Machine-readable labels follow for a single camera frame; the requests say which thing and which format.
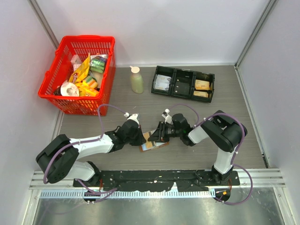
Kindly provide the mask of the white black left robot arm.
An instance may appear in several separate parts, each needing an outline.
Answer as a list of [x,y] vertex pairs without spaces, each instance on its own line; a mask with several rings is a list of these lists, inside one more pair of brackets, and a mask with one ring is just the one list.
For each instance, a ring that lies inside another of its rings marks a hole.
[[97,167],[91,162],[79,162],[79,159],[112,153],[126,144],[140,146],[145,142],[139,120],[131,115],[122,126],[100,136],[74,139],[65,134],[59,135],[37,155],[36,162],[44,172],[45,184],[71,178],[80,179],[94,187],[100,182]]

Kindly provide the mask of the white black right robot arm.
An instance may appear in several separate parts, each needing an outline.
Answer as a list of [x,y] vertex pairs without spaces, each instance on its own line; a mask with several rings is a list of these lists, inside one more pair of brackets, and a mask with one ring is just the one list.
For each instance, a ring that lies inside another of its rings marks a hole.
[[211,169],[211,179],[217,185],[229,180],[233,161],[239,146],[248,134],[246,127],[231,115],[219,110],[200,124],[191,127],[181,113],[170,116],[169,111],[162,114],[164,121],[147,138],[150,142],[166,143],[178,137],[186,146],[194,146],[210,138],[218,147],[217,158]]

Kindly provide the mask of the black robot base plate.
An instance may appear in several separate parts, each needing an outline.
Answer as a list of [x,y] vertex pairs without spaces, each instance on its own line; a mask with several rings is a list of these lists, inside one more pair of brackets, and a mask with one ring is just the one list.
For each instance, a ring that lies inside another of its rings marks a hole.
[[180,192],[191,192],[208,190],[210,186],[238,186],[240,179],[237,171],[231,171],[221,180],[209,170],[127,170],[100,171],[83,184],[123,192],[167,192],[176,185]]

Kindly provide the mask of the brown leather card holder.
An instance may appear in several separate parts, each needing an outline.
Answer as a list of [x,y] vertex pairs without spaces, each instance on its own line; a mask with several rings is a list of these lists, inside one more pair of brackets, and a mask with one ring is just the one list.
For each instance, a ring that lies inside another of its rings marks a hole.
[[148,150],[154,150],[160,147],[167,146],[169,142],[156,142],[156,141],[148,141],[148,138],[154,133],[154,130],[143,133],[143,137],[146,140],[146,143],[139,146],[140,152],[145,152]]

